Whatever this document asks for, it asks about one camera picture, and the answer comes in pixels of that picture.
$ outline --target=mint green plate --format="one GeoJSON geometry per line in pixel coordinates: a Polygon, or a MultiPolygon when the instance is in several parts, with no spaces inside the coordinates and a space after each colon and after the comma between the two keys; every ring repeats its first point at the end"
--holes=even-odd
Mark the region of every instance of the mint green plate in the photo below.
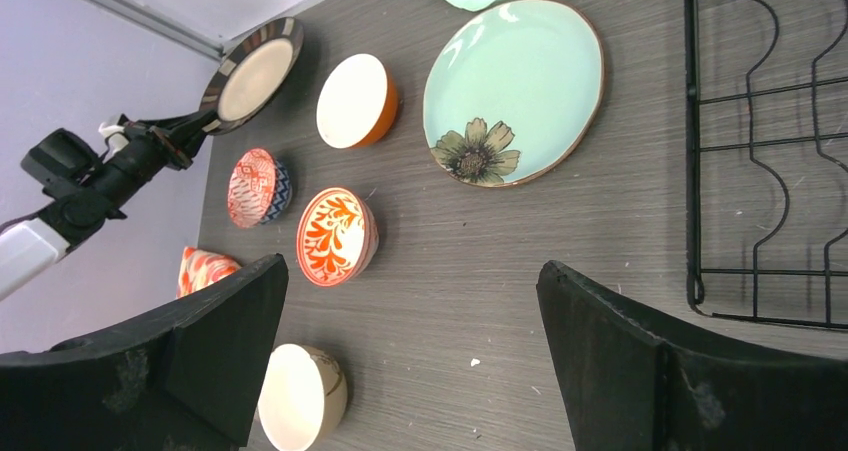
{"type": "Polygon", "coordinates": [[[424,90],[436,161],[475,186],[511,186],[565,159],[603,93],[601,43],[574,9],[519,0],[477,15],[442,50],[424,90]]]}

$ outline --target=table surface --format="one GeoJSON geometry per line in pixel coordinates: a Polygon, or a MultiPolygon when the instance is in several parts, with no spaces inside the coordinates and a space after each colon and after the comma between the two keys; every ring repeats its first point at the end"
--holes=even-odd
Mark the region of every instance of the table surface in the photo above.
{"type": "MultiPolygon", "coordinates": [[[[326,350],[351,385],[342,424],[314,449],[573,449],[535,291],[551,259],[722,334],[848,356],[846,334],[705,318],[686,303],[683,0],[562,1],[602,37],[606,96],[576,152],[528,184],[460,184],[427,150],[427,74],[473,16],[442,0],[328,0],[303,12],[306,42],[278,97],[215,138],[200,246],[242,262],[285,256],[277,344],[326,350]],[[391,70],[399,117],[374,146],[331,149],[315,127],[318,94],[333,67],[363,52],[391,70]],[[289,166],[295,197],[280,219],[241,230],[226,187],[257,146],[289,166]],[[333,185],[367,197],[381,243],[361,276],[319,289],[298,269],[294,236],[310,198],[333,185]]],[[[273,449],[258,421],[249,449],[273,449]]]]}

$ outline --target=sunflower print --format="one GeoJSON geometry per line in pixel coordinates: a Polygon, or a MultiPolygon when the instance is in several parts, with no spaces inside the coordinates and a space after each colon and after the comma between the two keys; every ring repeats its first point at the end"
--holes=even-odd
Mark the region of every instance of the sunflower print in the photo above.
{"type": "Polygon", "coordinates": [[[451,176],[464,183],[502,186],[503,177],[515,171],[521,157],[521,151],[504,151],[513,138],[503,121],[488,129],[483,118],[474,118],[465,126],[465,137],[448,131],[430,151],[451,176]]]}

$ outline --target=red patterned bowl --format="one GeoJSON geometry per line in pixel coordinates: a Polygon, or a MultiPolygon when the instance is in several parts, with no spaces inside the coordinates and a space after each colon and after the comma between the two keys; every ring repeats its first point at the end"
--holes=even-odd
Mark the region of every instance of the red patterned bowl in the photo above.
{"type": "Polygon", "coordinates": [[[380,238],[374,215],[345,188],[318,193],[297,227],[297,262],[318,286],[341,284],[365,269],[380,238]]]}
{"type": "Polygon", "coordinates": [[[291,202],[292,185],[286,168],[262,148],[251,149],[233,169],[227,191],[227,210],[240,228],[265,224],[291,202]]]}

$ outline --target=dark plate with striped rim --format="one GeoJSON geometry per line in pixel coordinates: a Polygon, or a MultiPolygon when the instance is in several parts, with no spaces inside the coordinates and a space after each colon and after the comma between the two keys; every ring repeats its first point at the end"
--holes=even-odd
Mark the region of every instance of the dark plate with striped rim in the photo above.
{"type": "Polygon", "coordinates": [[[291,17],[268,21],[236,45],[200,100],[200,109],[218,112],[206,132],[226,134],[255,116],[286,79],[302,45],[303,25],[291,17]]]}

